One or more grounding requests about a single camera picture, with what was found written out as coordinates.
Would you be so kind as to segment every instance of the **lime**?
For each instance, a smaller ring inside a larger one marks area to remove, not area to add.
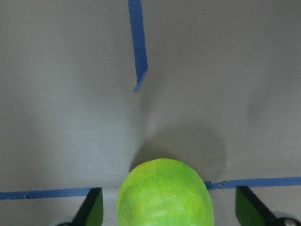
[[[214,226],[209,192],[190,166],[155,159],[134,168],[117,197],[118,226]]]

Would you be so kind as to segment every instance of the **white floor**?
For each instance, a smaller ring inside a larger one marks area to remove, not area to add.
[[[157,157],[213,182],[301,176],[300,10],[143,0],[149,71],[135,94],[127,1],[1,0],[0,192],[118,187]],[[301,186],[255,191],[301,219]],[[238,225],[234,190],[211,195],[216,225]],[[82,200],[0,201],[0,224],[47,225]]]

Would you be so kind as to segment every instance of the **blue tape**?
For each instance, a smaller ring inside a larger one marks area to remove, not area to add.
[[[59,190],[28,191],[28,192],[2,192],[0,193],[0,200],[79,197],[79,196],[87,196],[89,191],[90,188],[59,189]]]
[[[148,68],[141,0],[128,0],[128,9],[131,20],[137,74],[137,86],[135,88],[135,92],[138,92]]]
[[[301,177],[229,180],[220,183],[212,183],[211,181],[205,181],[204,183],[208,190],[234,189],[236,188],[236,186],[248,186],[248,187],[300,186]],[[28,191],[28,192],[2,192],[0,193],[0,200],[79,197],[79,196],[87,196],[89,191],[90,188],[59,189],[59,190]]]
[[[263,179],[244,179],[229,180],[212,184],[210,181],[205,182],[208,190],[234,189],[236,186],[248,187],[280,187],[280,186],[298,186],[301,185],[301,177],[291,178],[263,178]]]

